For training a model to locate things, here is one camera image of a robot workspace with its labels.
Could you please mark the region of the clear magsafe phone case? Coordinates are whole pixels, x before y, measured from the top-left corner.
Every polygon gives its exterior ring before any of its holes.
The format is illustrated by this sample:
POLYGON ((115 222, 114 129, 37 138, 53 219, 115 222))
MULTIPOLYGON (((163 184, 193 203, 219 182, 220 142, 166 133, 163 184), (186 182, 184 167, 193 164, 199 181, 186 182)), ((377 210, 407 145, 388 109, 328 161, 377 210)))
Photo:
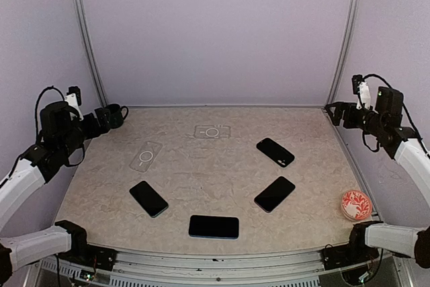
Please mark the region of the clear magsafe phone case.
POLYGON ((131 161, 130 168, 141 173, 146 172, 162 148, 163 145, 159 142, 145 141, 131 161))

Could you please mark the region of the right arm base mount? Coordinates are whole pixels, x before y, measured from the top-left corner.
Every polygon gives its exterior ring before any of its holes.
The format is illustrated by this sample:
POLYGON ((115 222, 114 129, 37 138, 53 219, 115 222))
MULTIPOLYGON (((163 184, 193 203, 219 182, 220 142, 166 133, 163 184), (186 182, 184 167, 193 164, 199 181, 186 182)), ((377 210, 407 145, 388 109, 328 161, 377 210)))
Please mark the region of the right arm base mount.
POLYGON ((363 249, 354 250, 349 244, 326 245, 320 254, 325 270, 334 270, 376 260, 380 256, 376 248, 365 246, 363 249))

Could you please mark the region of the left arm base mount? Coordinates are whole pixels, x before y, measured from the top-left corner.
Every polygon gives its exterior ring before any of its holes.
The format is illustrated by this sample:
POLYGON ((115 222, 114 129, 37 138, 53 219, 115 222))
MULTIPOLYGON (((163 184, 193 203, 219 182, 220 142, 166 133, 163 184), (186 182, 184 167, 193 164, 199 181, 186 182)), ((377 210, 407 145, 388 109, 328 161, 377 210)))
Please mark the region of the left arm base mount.
POLYGON ((84 253, 73 253, 68 251, 62 258, 79 265, 84 265, 96 270, 111 272, 114 268, 118 252, 115 249, 89 245, 84 253))

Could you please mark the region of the blue smartphone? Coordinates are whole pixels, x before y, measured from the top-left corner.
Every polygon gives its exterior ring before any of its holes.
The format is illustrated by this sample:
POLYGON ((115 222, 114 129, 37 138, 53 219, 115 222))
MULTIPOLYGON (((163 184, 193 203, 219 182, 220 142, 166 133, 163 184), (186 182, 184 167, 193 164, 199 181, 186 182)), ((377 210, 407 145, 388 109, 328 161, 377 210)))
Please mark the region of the blue smartphone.
POLYGON ((238 239, 239 220, 228 216, 192 215, 189 236, 209 239, 238 239))

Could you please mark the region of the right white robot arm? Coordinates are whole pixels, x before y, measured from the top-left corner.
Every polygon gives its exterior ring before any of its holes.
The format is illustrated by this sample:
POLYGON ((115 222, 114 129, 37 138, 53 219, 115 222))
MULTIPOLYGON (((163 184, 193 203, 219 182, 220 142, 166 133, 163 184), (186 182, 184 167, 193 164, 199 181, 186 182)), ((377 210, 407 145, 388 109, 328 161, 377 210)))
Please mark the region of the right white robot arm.
MULTIPOLYGON (((409 111, 402 92, 387 81, 379 87, 376 104, 371 104, 368 75, 351 78, 357 102, 338 101, 325 106, 332 125, 360 129, 363 136, 376 139, 375 153, 384 150, 414 181, 425 200, 429 199, 429 151, 415 124, 401 124, 409 111)), ((383 249, 414 259, 429 268, 429 229, 402 227, 381 221, 365 221, 353 226, 343 255, 351 263, 359 262, 370 249, 383 249)))

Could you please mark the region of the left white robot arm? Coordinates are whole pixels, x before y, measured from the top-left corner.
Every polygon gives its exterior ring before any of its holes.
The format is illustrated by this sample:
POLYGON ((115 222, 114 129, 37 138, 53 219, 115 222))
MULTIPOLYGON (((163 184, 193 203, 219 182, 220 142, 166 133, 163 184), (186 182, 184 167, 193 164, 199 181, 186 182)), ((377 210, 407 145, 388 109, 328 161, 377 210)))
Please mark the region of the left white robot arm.
MULTIPOLYGON (((70 157, 85 150, 85 141, 110 131, 111 113, 97 108, 82 114, 81 91, 70 87, 59 101, 43 109, 36 108, 36 139, 15 160, 9 173, 1 180, 1 226, 4 227, 17 209, 37 190, 52 180, 63 168, 72 168, 70 157)), ((73 256, 87 263, 94 249, 87 243, 84 228, 67 220, 47 229, 1 239, 1 282, 5 283, 18 269, 50 255, 73 256)))

